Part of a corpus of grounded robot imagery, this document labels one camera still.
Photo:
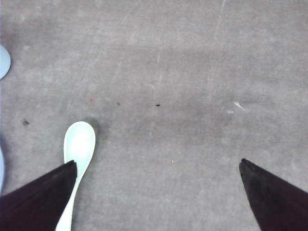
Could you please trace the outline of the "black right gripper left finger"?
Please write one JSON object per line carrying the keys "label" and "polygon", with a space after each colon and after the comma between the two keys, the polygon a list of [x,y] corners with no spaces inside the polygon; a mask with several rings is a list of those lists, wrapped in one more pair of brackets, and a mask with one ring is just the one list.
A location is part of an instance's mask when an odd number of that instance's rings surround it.
{"label": "black right gripper left finger", "polygon": [[54,231],[77,179],[70,161],[0,198],[2,231]]}

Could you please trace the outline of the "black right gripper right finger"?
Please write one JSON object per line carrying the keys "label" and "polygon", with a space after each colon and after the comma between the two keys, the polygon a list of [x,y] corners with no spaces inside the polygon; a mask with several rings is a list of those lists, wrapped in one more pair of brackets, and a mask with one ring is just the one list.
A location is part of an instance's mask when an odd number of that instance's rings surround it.
{"label": "black right gripper right finger", "polygon": [[262,231],[306,231],[308,193],[243,158],[239,172]]}

